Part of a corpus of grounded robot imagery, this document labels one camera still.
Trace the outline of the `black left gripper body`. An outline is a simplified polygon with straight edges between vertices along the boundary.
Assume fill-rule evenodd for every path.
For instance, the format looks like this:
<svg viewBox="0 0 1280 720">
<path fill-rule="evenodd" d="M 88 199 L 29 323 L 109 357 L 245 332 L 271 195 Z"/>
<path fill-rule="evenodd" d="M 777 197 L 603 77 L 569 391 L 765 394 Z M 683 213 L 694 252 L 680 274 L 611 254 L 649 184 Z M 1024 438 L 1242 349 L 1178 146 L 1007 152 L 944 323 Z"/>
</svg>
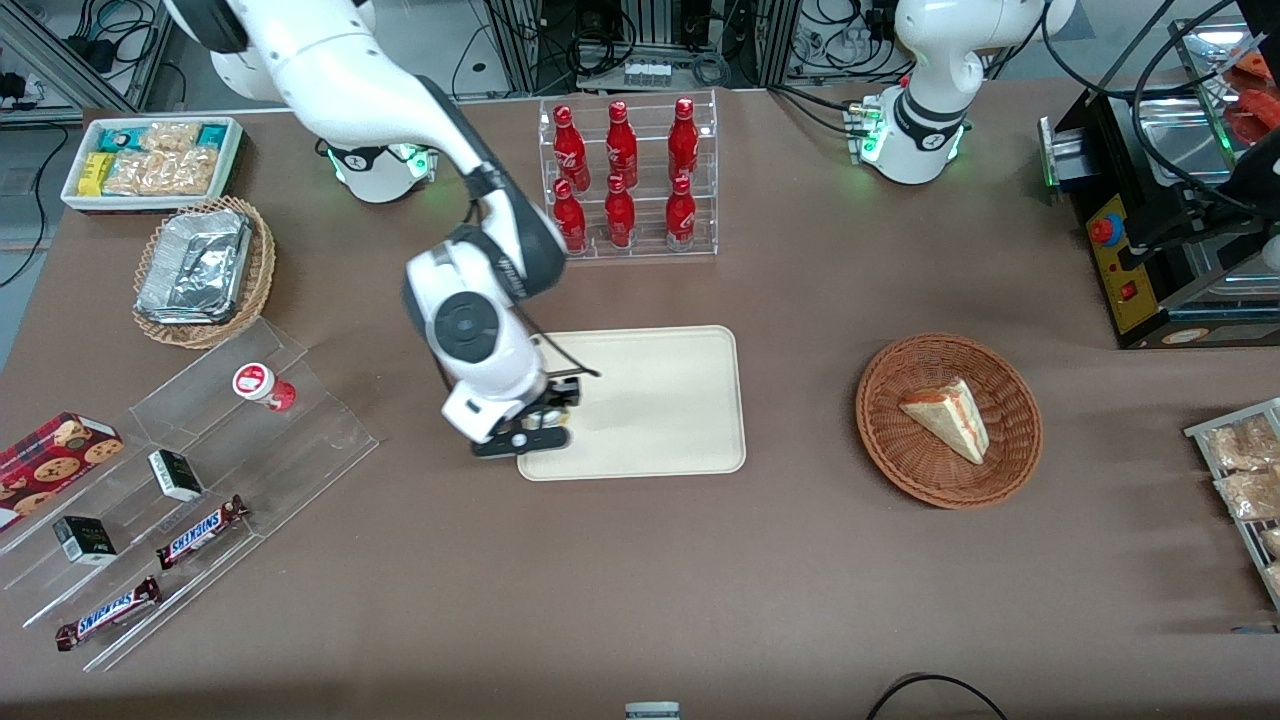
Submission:
<svg viewBox="0 0 1280 720">
<path fill-rule="evenodd" d="M 1279 128 L 1271 129 L 1238 159 L 1228 196 L 1254 206 L 1279 205 Z"/>
</svg>

